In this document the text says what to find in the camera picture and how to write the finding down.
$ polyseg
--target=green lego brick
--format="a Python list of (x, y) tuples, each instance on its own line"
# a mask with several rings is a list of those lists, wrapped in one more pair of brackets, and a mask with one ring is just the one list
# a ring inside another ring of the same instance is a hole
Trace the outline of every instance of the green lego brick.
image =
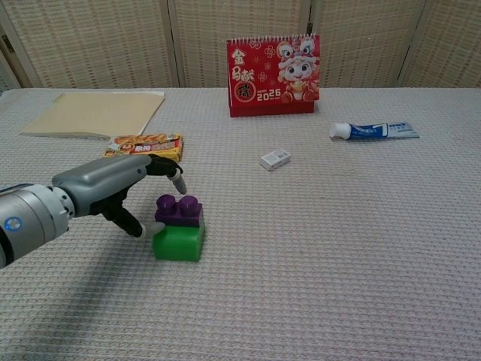
[(153, 253), (157, 259), (198, 262), (204, 242), (205, 223), (200, 227), (165, 226), (153, 237)]

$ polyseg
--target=white eraser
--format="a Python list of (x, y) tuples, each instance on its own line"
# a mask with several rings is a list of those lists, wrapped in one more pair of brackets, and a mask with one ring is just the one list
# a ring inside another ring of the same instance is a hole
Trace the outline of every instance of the white eraser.
[(291, 155), (282, 148), (261, 157), (261, 165), (268, 171), (273, 171), (275, 168), (279, 168), (290, 161)]

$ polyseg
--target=robotic arm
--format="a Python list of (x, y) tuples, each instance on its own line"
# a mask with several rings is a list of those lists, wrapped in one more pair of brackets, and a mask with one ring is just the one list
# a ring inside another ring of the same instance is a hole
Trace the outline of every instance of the robotic arm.
[(0, 193), (0, 268), (68, 231), (72, 217), (103, 214), (134, 237), (163, 223), (141, 224), (123, 207), (130, 187), (146, 175), (165, 175), (185, 194), (182, 168), (155, 155), (97, 159), (53, 177), (52, 187), (21, 185)]

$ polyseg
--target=toothpaste tube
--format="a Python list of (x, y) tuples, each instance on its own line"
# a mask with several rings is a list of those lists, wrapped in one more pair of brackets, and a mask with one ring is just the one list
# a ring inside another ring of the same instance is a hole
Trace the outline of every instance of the toothpaste tube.
[(400, 139), (419, 138), (409, 123), (373, 124), (356, 126), (349, 123), (335, 123), (329, 132), (331, 138), (350, 139)]

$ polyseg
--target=purple lego brick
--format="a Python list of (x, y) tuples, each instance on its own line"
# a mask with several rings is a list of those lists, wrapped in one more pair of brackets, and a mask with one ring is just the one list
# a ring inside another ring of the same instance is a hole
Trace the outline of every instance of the purple lego brick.
[(156, 221), (167, 226), (199, 227), (202, 220), (202, 203), (194, 196), (175, 197), (164, 194), (157, 199)]

